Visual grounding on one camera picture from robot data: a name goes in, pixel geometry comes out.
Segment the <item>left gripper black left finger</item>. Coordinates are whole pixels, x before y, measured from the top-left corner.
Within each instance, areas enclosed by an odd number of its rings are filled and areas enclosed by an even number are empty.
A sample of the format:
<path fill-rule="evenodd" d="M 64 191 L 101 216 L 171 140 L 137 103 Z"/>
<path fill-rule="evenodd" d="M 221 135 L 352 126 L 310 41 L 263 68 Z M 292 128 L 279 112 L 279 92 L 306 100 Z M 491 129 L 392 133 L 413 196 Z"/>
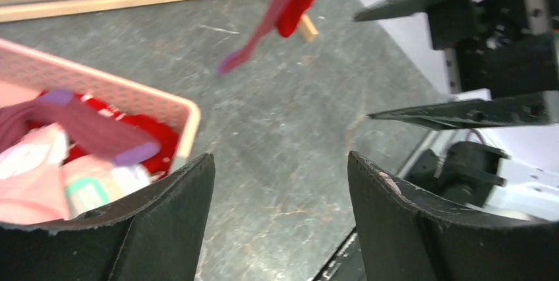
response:
<path fill-rule="evenodd" d="M 69 221 L 1 224 L 2 280 L 193 280 L 216 168 L 204 153 Z"/>

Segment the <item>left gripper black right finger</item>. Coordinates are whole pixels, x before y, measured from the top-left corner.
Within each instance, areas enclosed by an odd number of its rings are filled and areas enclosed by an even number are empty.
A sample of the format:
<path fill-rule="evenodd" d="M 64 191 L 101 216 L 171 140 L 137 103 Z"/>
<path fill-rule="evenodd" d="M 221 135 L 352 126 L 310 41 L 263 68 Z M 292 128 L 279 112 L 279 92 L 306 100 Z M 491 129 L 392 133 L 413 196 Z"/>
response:
<path fill-rule="evenodd" d="M 347 159 L 369 280 L 557 280 L 558 223 L 493 215 Z"/>

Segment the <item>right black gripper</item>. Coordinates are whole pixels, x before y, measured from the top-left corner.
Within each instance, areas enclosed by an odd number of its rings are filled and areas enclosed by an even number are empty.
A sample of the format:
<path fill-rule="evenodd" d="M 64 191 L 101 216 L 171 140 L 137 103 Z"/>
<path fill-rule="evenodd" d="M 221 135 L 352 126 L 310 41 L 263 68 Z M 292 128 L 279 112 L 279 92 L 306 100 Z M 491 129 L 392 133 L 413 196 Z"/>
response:
<path fill-rule="evenodd" d="M 547 91 L 558 89 L 558 0 L 382 0 L 353 20 L 424 12 L 432 46 L 444 52 L 451 93 L 485 88 L 497 99 L 395 109 L 369 119 L 433 130 L 558 122 L 558 92 Z"/>

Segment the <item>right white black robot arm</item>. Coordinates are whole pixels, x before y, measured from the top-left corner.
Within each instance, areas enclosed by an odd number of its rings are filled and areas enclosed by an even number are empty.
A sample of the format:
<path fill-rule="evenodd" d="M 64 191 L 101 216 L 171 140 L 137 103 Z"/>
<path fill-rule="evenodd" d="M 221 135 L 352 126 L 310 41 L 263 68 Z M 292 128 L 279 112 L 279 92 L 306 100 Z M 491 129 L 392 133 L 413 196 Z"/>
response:
<path fill-rule="evenodd" d="M 477 210 L 557 220 L 557 175 L 524 166 L 469 135 L 558 122 L 558 0 L 383 0 L 354 19 L 416 13 L 427 15 L 432 48 L 445 55 L 451 92 L 485 89 L 490 97 L 370 114 L 375 120 L 467 131 L 441 154 L 425 150 L 406 180 Z"/>

